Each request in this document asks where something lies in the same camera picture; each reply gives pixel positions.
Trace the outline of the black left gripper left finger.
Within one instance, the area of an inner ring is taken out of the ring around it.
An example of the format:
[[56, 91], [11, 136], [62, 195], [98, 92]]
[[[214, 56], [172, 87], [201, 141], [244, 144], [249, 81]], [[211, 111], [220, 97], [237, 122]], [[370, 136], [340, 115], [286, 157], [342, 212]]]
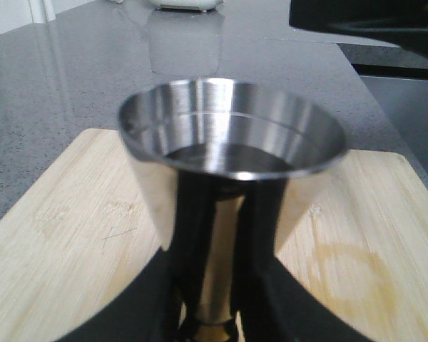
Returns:
[[176, 341], [181, 303], [159, 249], [138, 276], [96, 315], [60, 341]]

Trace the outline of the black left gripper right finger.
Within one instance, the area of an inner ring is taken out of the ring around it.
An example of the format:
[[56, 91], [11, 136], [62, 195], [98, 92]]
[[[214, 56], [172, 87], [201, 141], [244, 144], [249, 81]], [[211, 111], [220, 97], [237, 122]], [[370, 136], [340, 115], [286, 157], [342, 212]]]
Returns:
[[276, 258], [240, 266], [240, 317], [246, 341], [369, 341], [324, 307]]

